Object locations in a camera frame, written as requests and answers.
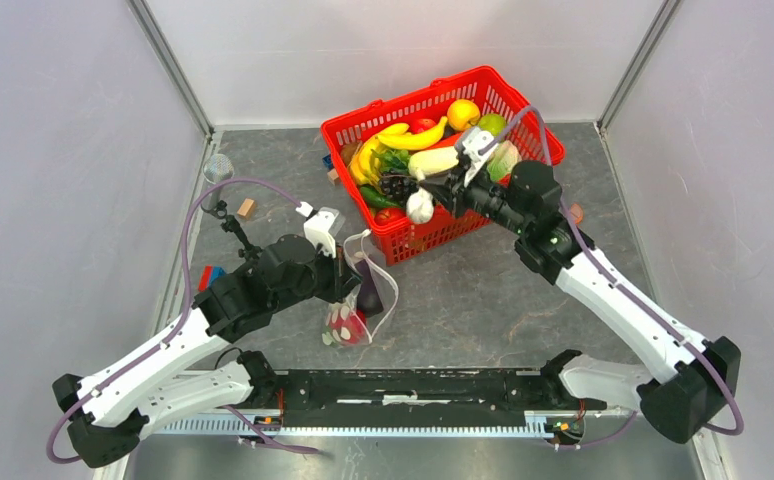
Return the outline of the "white garlic bulb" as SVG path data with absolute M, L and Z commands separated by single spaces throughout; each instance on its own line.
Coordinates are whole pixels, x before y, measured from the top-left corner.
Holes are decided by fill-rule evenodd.
M 416 225 L 428 223 L 434 215 L 435 201 L 431 193 L 419 188 L 406 202 L 406 216 Z

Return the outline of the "purple eggplant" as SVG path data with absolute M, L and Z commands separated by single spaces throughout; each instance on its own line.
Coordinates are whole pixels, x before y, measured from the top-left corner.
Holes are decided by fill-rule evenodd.
M 364 317 L 369 319 L 381 314 L 384 311 L 384 306 L 368 262 L 366 260 L 360 260 L 355 264 L 355 267 L 361 278 L 356 307 Z

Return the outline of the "clear zip top bag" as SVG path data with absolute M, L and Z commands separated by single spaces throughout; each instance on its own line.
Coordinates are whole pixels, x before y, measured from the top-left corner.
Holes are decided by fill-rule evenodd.
M 373 239 L 373 232 L 365 230 L 343 243 L 344 258 L 361 283 L 342 301 L 330 305 L 321 334 L 326 346 L 372 344 L 396 311 L 399 286 Z

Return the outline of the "red apple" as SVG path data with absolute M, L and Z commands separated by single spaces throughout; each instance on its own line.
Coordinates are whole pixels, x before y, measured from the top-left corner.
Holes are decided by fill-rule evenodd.
M 358 345 L 368 340 L 366 318 L 359 310 L 343 306 L 328 314 L 323 332 L 326 345 Z
M 426 132 L 438 125 L 438 122 L 431 118 L 417 118 L 409 122 L 408 132 L 412 135 Z

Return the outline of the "dark grape bunch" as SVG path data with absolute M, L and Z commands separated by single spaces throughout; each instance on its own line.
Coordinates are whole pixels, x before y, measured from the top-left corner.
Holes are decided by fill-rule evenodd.
M 399 174 L 387 174 L 378 182 L 383 195 L 397 204 L 404 205 L 410 196 L 419 189 L 416 181 L 409 176 Z

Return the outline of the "yellow lemon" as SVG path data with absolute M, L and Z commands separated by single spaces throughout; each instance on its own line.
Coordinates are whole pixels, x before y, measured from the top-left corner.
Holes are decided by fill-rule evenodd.
M 457 99 L 448 107 L 446 118 L 454 131 L 463 132 L 478 123 L 481 118 L 481 110 L 471 100 Z

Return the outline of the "green lime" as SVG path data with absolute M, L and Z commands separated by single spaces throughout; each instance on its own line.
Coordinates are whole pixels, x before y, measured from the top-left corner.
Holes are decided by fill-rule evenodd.
M 498 136 L 507 125 L 508 121 L 502 115 L 496 113 L 488 113 L 482 116 L 477 123 L 480 129 L 489 132 L 493 136 Z

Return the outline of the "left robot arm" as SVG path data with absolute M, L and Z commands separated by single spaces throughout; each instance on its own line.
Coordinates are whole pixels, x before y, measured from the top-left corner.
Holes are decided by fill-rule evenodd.
M 90 468 L 116 462 L 155 430 L 207 409 L 248 402 L 265 407 L 278 380 L 266 357 L 245 351 L 199 377 L 177 379 L 195 362 L 234 346 L 300 302 L 346 299 L 361 283 L 341 248 L 326 253 L 289 234 L 254 248 L 237 269 L 219 276 L 155 337 L 100 372 L 65 374 L 52 384 L 75 460 Z

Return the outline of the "white long squash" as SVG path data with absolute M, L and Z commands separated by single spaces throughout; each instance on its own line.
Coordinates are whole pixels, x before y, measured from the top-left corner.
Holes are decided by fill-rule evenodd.
M 414 153 L 408 164 L 409 175 L 417 180 L 448 171 L 458 164 L 454 146 L 428 149 Z

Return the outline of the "pale green cabbage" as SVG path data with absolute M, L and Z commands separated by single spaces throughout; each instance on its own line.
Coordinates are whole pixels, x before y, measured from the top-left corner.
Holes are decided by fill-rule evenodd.
M 501 181 L 511 174 L 514 166 L 522 160 L 518 147 L 509 140 L 501 142 L 489 158 L 486 168 L 490 179 Z

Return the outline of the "dark green cucumber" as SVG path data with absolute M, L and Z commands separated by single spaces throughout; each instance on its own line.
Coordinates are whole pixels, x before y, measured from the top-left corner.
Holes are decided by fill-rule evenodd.
M 388 198 L 370 185 L 360 186 L 358 191 L 368 207 L 376 209 L 402 207 L 400 203 Z

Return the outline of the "red plastic basket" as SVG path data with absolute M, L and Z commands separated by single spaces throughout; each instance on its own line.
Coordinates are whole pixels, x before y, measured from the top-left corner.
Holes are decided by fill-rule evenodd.
M 334 170 L 394 265 L 488 224 L 534 269 L 577 244 L 553 169 L 565 151 L 527 99 L 480 66 L 323 123 Z

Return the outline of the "red blue toy brick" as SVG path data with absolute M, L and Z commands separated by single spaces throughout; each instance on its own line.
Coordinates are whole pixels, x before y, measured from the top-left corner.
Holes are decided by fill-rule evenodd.
M 203 292 L 211 286 L 219 277 L 226 274 L 221 266 L 207 265 L 203 268 L 199 279 L 198 291 Z

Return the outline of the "orange slice toy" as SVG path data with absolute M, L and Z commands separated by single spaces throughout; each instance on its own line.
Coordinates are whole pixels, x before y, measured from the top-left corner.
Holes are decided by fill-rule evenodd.
M 569 207 L 569 213 L 576 225 L 579 225 L 584 218 L 584 211 L 578 203 L 573 203 Z

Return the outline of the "black mini tripod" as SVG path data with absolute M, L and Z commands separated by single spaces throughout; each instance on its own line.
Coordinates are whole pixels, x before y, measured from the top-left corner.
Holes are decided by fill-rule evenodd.
M 263 249 L 257 245 L 254 245 L 246 235 L 241 223 L 235 218 L 234 215 L 229 214 L 227 211 L 227 204 L 219 200 L 214 206 L 209 209 L 203 208 L 203 212 L 211 215 L 213 218 L 220 222 L 220 228 L 226 232 L 233 234 L 239 242 L 237 249 L 237 256 L 242 259 L 247 265 L 256 265 L 259 261 Z

